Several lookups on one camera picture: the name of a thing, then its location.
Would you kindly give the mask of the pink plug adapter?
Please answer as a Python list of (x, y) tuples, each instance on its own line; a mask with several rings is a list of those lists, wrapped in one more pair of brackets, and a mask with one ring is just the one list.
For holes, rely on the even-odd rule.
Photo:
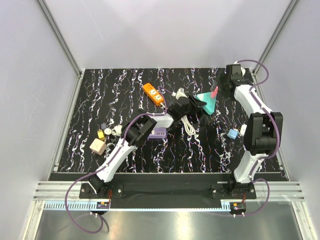
[(218, 94), (219, 87), (215, 86), (211, 88), (211, 98), (214, 99)]

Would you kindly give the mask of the teal power strip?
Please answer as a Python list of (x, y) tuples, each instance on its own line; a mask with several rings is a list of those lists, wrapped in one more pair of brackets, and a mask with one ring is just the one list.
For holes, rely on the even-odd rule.
[(212, 92), (200, 93), (195, 96), (199, 101), (206, 103), (203, 107), (203, 110), (208, 114), (212, 115), (215, 112), (216, 108), (216, 97), (212, 97)]

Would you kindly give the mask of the orange power strip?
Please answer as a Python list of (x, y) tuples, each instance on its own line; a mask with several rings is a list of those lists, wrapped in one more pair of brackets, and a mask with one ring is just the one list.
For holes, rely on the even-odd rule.
[(164, 103), (162, 95), (150, 83), (144, 84), (142, 89), (156, 106)]

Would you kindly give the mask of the purple power strip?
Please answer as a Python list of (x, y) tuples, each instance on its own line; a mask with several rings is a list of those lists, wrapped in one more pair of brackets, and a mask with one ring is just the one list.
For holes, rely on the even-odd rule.
[(148, 136), (149, 139), (164, 139), (167, 136), (167, 129), (165, 127), (155, 127)]

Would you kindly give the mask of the blue usb charger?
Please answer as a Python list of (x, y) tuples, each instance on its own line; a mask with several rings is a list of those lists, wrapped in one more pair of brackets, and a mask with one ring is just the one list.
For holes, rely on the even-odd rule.
[(229, 132), (227, 133), (227, 137), (232, 140), (235, 140), (237, 138), (238, 134), (239, 134), (238, 130), (230, 129)]

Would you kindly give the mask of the grey usb charger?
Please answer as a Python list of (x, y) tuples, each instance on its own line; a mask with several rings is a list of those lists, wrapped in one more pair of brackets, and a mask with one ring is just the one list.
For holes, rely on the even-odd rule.
[(104, 130), (104, 129), (106, 128), (106, 124), (105, 124), (105, 123), (102, 123), (102, 124), (100, 125), (100, 127), (101, 127), (102, 130)]

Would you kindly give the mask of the yellow white charger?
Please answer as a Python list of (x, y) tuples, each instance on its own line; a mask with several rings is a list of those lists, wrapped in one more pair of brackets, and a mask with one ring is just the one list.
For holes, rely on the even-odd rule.
[(98, 137), (99, 140), (105, 141), (106, 136), (105, 136), (105, 133), (104, 133), (104, 131), (102, 129), (99, 129), (97, 131), (97, 137)]

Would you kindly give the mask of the pink cube deer adapter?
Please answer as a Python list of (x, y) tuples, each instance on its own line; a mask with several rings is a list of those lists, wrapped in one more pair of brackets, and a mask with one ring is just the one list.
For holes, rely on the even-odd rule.
[(95, 154), (98, 154), (98, 155), (102, 155), (104, 153), (104, 151), (106, 150), (107, 148), (107, 145), (104, 141), (98, 139), (98, 138), (95, 138), (93, 140), (93, 142), (91, 143), (91, 145), (89, 146), (89, 149), (95, 153)]

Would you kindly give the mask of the white plug adapter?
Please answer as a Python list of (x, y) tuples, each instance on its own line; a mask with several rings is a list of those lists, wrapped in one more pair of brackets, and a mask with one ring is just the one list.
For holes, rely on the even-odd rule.
[(247, 129), (247, 125), (246, 124), (243, 124), (239, 130), (239, 134), (241, 136), (244, 136), (245, 135), (245, 132), (246, 132), (246, 129)]

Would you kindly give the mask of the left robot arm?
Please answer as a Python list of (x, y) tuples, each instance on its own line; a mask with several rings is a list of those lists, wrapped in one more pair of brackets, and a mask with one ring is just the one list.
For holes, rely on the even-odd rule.
[(104, 163), (89, 175), (90, 192), (97, 198), (103, 198), (108, 193), (107, 183), (113, 179), (122, 162), (145, 143), (155, 128), (176, 126), (181, 118), (197, 114), (206, 105), (206, 102), (188, 95), (179, 97), (162, 113), (140, 110), (139, 115), (122, 127), (120, 138)]

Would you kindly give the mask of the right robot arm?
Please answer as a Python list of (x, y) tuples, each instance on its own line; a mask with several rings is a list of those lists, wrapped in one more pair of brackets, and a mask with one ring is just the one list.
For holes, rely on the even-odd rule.
[(266, 159), (273, 158), (280, 147), (284, 117), (260, 99), (256, 86), (244, 78), (242, 66), (228, 64), (217, 77), (217, 86), (230, 99), (237, 101), (248, 115), (243, 136), (245, 152), (222, 192), (232, 198), (254, 191), (254, 176)]

